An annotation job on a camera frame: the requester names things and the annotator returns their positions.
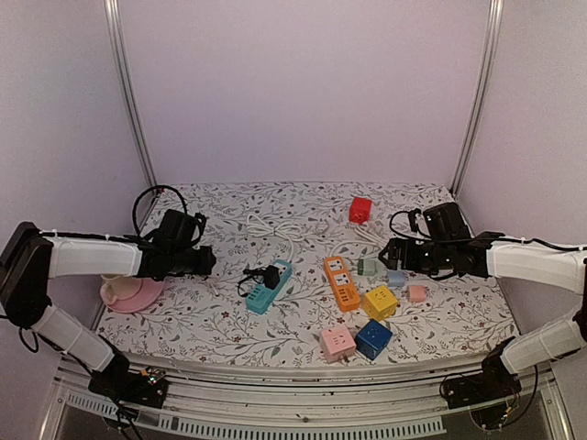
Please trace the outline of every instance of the mug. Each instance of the mug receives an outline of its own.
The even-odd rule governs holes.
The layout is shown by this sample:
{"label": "mug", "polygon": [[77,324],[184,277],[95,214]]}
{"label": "mug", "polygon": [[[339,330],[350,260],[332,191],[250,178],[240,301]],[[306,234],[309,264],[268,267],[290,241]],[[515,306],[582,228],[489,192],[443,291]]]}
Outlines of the mug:
{"label": "mug", "polygon": [[140,290],[143,280],[120,275],[102,275],[100,297],[104,304],[112,305],[118,300],[127,300],[135,296]]}

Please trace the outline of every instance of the small pink block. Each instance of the small pink block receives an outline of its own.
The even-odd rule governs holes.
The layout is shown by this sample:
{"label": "small pink block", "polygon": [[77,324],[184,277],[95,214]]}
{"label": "small pink block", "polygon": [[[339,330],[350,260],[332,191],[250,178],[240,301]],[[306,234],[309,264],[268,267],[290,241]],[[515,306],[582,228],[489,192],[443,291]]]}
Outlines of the small pink block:
{"label": "small pink block", "polygon": [[426,300],[426,287],[410,286],[410,303],[423,303]]}
{"label": "small pink block", "polygon": [[320,333],[320,347],[327,363],[331,364],[354,355],[357,345],[347,327],[333,327]]}

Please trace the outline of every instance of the yellow block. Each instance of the yellow block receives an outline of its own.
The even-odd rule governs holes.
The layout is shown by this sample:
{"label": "yellow block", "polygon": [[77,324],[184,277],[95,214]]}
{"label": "yellow block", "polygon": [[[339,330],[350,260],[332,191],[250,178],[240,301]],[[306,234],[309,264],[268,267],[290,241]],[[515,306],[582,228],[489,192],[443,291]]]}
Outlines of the yellow block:
{"label": "yellow block", "polygon": [[363,310],[371,319],[382,321],[395,314],[398,303],[397,298],[387,286],[380,286],[365,294]]}

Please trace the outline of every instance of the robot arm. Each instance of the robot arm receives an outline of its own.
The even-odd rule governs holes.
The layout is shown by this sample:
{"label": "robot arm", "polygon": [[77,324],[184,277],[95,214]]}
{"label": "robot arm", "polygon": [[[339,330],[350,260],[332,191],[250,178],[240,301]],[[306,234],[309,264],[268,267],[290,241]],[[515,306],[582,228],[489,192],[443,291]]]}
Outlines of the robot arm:
{"label": "robot arm", "polygon": [[[431,277],[440,270],[452,270],[451,275],[516,278],[583,294],[582,309],[578,312],[568,313],[531,333],[499,344],[482,362],[482,373],[478,377],[447,380],[443,395],[451,396],[449,407],[519,392],[518,373],[587,346],[587,250],[583,250],[583,246],[541,245],[534,243],[536,240],[525,241],[494,232],[472,237],[456,203],[444,203],[423,213],[410,213],[414,232],[417,226],[413,219],[419,214],[426,219],[430,239],[401,233],[398,235],[404,238],[392,238],[379,256],[388,269],[396,270],[401,266]],[[476,390],[464,390],[465,387]]]}
{"label": "robot arm", "polygon": [[216,263],[210,247],[194,248],[204,218],[168,210],[147,238],[41,232],[22,223],[0,256],[0,303],[8,320],[32,329],[91,373],[90,390],[115,402],[161,407],[167,384],[161,373],[129,372],[114,346],[53,305],[48,280],[66,275],[112,274],[163,280],[184,274],[209,275]]}

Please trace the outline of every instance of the floral tablecloth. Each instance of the floral tablecloth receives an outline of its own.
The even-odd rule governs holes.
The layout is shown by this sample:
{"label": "floral tablecloth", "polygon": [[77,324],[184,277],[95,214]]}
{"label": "floral tablecloth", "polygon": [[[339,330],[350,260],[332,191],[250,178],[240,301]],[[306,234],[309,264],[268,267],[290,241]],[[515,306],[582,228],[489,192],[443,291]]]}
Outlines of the floral tablecloth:
{"label": "floral tablecloth", "polygon": [[[336,245],[360,240],[349,224],[354,196],[373,201],[370,232],[387,240],[389,217],[398,210],[427,208],[452,200],[439,185],[381,183],[222,183],[181,185],[190,212],[208,217],[202,239],[217,257],[213,276],[167,279],[166,289],[142,313],[105,311],[98,333],[128,352],[196,362],[270,367],[320,367],[320,330],[346,325],[355,334],[368,322],[362,311],[342,313],[323,271]],[[171,192],[161,195],[145,231],[155,227],[167,208],[181,209]],[[266,314],[249,312],[238,296],[237,282],[246,267],[257,268],[285,258],[289,245],[278,237],[252,238],[247,215],[266,221],[289,221],[303,228],[306,240],[295,245],[293,276]],[[407,220],[398,228],[408,232]],[[358,276],[360,257],[376,258],[375,246],[340,247],[361,294],[385,283],[385,272]],[[453,278],[442,282],[408,273],[408,284],[427,287],[422,303],[407,301],[405,290],[386,325],[393,338],[374,362],[356,355],[334,366],[395,364],[482,353],[517,335],[510,310],[494,279]]]}

